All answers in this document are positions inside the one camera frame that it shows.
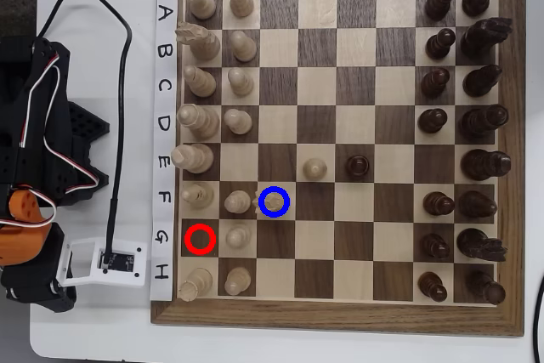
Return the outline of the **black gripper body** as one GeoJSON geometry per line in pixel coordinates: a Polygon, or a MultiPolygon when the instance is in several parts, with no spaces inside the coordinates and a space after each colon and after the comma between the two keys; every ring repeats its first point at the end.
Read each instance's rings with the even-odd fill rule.
{"type": "Polygon", "coordinates": [[[35,303],[55,313],[74,307],[76,288],[62,287],[56,280],[64,238],[62,229],[53,223],[41,252],[34,259],[3,268],[1,284],[6,288],[7,299],[35,303]]]}

